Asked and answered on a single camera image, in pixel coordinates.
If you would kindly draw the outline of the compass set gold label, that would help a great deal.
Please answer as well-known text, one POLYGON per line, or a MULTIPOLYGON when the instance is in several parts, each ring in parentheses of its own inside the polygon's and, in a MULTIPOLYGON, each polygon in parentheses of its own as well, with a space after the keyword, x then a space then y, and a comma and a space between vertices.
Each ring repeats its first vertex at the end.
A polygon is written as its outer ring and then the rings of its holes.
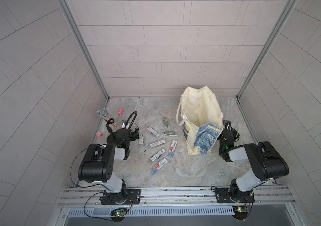
POLYGON ((156 137, 159 137, 159 136, 160 136, 160 134, 159 134, 155 129, 153 129, 151 126, 146 127, 146 129, 147 129, 151 134, 153 134, 154 136, 156 136, 156 137))

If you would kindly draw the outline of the compass set grey label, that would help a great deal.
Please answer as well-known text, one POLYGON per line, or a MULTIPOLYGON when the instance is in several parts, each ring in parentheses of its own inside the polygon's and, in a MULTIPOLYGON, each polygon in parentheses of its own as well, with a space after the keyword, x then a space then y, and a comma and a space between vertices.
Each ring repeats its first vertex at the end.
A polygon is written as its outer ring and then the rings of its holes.
POLYGON ((167 143, 167 139, 163 138, 163 139, 159 139, 159 140, 156 140, 156 141, 152 141, 149 144, 149 146, 150 146, 150 148, 156 148, 156 147, 163 146, 166 143, 167 143))

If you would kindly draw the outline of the green compass set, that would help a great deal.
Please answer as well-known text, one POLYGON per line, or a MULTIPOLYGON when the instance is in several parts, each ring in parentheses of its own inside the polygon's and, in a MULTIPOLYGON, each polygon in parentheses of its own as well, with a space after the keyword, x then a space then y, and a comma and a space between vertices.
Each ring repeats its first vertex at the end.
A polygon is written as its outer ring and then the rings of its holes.
POLYGON ((170 136, 170 137, 178 137, 178 133, 176 131, 163 131, 162 135, 170 136))
POLYGON ((164 125, 168 128, 169 125, 170 125, 168 118, 167 117, 163 117, 162 121, 163 121, 164 125))

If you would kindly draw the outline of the cream canvas tote bag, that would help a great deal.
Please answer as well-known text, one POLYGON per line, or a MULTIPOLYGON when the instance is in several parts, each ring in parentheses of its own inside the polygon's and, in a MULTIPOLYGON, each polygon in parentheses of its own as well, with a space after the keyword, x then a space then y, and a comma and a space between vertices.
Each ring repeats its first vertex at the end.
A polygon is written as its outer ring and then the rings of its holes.
POLYGON ((188 155, 207 154, 223 131, 223 113, 208 86, 188 86, 180 97, 176 122, 182 127, 188 155))

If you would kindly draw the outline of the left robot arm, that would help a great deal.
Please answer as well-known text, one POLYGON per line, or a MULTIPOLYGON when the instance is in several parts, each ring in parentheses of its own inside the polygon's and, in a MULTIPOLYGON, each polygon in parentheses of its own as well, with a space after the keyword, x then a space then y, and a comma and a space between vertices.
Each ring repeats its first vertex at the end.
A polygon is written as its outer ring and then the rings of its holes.
POLYGON ((130 143, 139 139, 139 128, 133 131, 137 111, 134 111, 126 120, 124 128, 113 131, 110 127, 115 123, 113 118, 106 119, 109 132, 106 144, 90 144, 78 169, 80 181, 101 185, 105 188, 100 198, 102 205, 124 204, 131 201, 124 180, 113 174, 114 161, 125 161, 130 154, 130 143))

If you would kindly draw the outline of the compass set lower grey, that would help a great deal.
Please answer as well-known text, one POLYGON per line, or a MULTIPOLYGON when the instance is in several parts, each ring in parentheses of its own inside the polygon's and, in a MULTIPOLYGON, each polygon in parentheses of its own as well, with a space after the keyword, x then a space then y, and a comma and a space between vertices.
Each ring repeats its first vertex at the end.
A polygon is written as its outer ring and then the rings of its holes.
POLYGON ((151 158, 149 159, 150 163, 155 162, 158 158, 160 158, 163 154, 165 153, 165 149, 162 148, 160 149, 158 152, 156 152, 154 155, 151 156, 151 158))

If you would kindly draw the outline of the compass set red bottom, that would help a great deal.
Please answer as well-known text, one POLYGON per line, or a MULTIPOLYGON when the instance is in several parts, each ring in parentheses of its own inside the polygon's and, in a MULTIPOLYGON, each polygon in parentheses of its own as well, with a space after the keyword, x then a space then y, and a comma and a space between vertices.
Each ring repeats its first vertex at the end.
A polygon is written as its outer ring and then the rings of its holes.
POLYGON ((159 163, 150 169, 151 175, 153 176, 159 172, 168 162, 169 161, 166 158, 163 158, 159 163))

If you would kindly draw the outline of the compass set red label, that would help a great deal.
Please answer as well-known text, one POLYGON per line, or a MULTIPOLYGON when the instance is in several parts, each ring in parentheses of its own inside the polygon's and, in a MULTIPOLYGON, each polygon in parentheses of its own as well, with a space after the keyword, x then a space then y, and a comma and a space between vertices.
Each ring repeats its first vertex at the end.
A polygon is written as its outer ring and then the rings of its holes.
POLYGON ((177 146, 177 141, 176 140, 172 140, 171 145, 170 145, 170 150, 169 150, 168 155, 167 155, 169 158, 173 158, 174 157, 176 146, 177 146))

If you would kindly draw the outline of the black microphone stand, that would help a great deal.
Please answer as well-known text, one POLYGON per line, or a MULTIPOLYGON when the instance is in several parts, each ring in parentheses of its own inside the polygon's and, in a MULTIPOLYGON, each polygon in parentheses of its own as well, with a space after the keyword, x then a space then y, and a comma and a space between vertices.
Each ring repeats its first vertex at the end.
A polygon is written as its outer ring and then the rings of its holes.
POLYGON ((107 138, 107 143, 108 144, 116 144, 116 146, 119 146, 122 143, 122 139, 119 140, 116 137, 116 133, 113 132, 112 128, 111 128, 111 124, 115 123, 115 120, 113 118, 109 118, 109 119, 105 119, 106 121, 106 128, 107 131, 109 132, 109 136, 107 138))

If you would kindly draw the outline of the pink pig toy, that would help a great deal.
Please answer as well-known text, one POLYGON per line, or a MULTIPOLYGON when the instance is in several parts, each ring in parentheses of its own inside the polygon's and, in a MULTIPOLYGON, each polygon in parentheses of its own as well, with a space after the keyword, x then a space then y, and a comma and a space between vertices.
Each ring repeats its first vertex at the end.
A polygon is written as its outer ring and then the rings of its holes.
POLYGON ((118 111, 118 116, 122 116, 124 113, 125 113, 124 109, 120 108, 119 111, 118 111))

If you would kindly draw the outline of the pink eraser block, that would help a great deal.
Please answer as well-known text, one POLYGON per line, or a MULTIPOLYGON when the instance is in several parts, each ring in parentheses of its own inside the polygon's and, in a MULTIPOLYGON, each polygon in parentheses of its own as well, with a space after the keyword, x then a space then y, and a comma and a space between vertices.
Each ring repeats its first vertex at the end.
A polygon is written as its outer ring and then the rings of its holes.
POLYGON ((96 135, 97 135, 98 137, 102 137, 102 136, 103 136, 103 133, 100 132, 100 131, 98 131, 98 132, 96 133, 96 135))

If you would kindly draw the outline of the right circuit board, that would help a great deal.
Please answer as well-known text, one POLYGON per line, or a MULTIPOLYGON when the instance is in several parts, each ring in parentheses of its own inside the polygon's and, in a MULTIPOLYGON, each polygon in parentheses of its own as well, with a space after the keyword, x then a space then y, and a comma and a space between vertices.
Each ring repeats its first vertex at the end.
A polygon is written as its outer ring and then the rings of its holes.
POLYGON ((248 217, 248 209, 246 206, 232 206, 234 215, 233 217, 237 220, 245 220, 248 217))

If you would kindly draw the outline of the circuit board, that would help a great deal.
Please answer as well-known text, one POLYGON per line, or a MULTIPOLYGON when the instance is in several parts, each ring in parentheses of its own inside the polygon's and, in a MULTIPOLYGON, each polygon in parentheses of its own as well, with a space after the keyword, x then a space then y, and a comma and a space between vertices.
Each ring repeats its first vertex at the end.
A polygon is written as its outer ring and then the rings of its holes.
POLYGON ((245 220, 248 217, 248 209, 246 206, 232 206, 234 215, 233 217, 237 220, 245 220))
POLYGON ((113 222, 122 222, 127 215, 126 208, 118 208, 111 211, 110 218, 113 222))

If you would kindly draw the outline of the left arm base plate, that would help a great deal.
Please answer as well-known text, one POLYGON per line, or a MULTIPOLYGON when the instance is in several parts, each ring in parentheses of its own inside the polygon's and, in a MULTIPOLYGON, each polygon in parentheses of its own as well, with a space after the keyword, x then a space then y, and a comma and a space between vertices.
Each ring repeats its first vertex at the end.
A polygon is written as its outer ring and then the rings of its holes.
POLYGON ((105 190, 99 200, 101 201, 101 205, 139 204, 140 196, 140 189, 123 189, 119 193, 109 193, 105 190))

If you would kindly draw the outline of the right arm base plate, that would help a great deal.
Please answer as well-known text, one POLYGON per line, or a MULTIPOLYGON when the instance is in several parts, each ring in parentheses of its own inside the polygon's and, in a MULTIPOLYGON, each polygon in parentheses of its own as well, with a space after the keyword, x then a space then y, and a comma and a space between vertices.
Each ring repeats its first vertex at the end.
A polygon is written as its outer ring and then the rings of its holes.
POLYGON ((217 203, 254 203, 254 195, 252 191, 241 192, 235 188, 211 187, 211 191, 215 193, 217 203))

